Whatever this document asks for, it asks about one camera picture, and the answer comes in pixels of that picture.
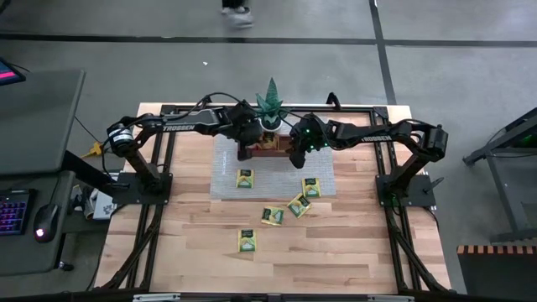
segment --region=gray textured mat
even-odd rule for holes
[[[296,119],[286,118],[291,124]],[[279,132],[289,133],[289,130],[290,126],[284,124]],[[237,143],[221,135],[215,139],[211,177],[211,197],[214,199],[293,198],[302,191],[302,179],[312,177],[319,179],[323,196],[336,194],[332,151],[329,148],[306,154],[304,168],[296,169],[286,157],[253,158],[239,162]],[[254,170],[252,189],[236,187],[238,169]]]

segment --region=computer mouse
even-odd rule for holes
[[[50,242],[56,235],[60,208],[57,205],[41,206],[34,218],[34,238],[37,242]]]

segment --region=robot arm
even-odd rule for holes
[[[130,130],[139,126],[142,131],[136,138]],[[203,135],[221,134],[246,145],[256,143],[262,135],[257,113],[246,101],[234,107],[190,110],[184,114],[141,117],[124,117],[107,129],[112,151],[125,158],[136,170],[145,190],[161,190],[160,173],[156,165],[148,164],[139,149],[156,133],[198,132]]]
[[[402,143],[412,152],[412,156],[387,176],[383,190],[387,195],[399,197],[408,196],[410,181],[426,164],[444,158],[448,138],[441,125],[432,126],[410,119],[389,125],[358,127],[351,123],[332,120],[323,123],[313,113],[301,118],[289,135],[291,148],[287,152],[291,162],[298,169],[304,166],[305,153],[312,150],[319,151],[324,147],[343,150],[360,143]],[[416,142],[413,136],[418,137],[419,141]]]

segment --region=concrete floor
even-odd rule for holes
[[[252,0],[254,28],[232,32],[218,0],[18,0],[0,16],[0,31],[190,37],[373,39],[368,0]],[[385,39],[537,39],[531,0],[377,0]],[[375,45],[136,44],[0,42],[0,56],[31,71],[87,71],[77,116],[99,138],[140,102],[193,102],[211,91],[253,99],[273,76],[288,102],[322,103],[334,91],[348,104],[387,104]],[[398,104],[441,123],[447,156],[427,170],[446,180],[435,189],[442,245],[453,289],[465,287],[459,244],[488,244],[508,230],[487,165],[462,156],[535,107],[537,49],[388,47]],[[92,139],[76,124],[69,148],[83,154]],[[109,159],[120,168],[120,160]],[[77,270],[0,278],[0,297],[84,290],[103,235],[72,238]]]

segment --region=plant pot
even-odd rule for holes
[[[266,122],[261,118],[259,119],[259,123],[261,124],[261,128],[266,132],[278,132],[282,127],[282,120],[280,118],[276,118],[276,122],[273,123]]]

